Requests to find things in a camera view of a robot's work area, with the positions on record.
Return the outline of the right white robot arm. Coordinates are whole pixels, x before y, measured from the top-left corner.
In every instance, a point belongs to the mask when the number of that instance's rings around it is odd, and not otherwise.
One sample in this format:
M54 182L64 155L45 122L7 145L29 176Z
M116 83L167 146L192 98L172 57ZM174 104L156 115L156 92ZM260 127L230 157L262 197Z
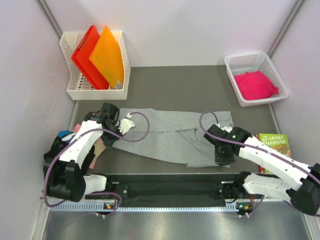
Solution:
M205 131L204 138L214 145L223 160L238 156L274 174L269 177L239 173L233 182L233 192L237 197L245 198L252 194L278 198L306 215L320 215L319 163L310 166L291 159L240 127L220 128L213 124Z

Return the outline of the grey t shirt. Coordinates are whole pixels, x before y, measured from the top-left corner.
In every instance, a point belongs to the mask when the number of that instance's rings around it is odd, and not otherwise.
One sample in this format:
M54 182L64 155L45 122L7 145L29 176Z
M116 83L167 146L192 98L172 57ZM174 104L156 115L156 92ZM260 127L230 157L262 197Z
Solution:
M120 117L132 113L135 127L113 147L139 156L189 168L215 167L215 147L204 138L212 125L234 124L229 111L214 115L186 111L162 111L152 108L121 108Z

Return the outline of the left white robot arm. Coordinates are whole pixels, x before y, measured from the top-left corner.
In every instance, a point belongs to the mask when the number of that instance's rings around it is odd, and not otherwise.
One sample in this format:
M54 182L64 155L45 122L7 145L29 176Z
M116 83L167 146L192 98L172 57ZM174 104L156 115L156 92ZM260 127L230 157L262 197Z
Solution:
M98 143L111 147L118 140L119 112L115 105L104 103L100 111L85 116L78 132L59 132L44 154L46 196L79 202L95 192L105 199L113 194L114 187L106 176L88 175L87 170L99 156Z

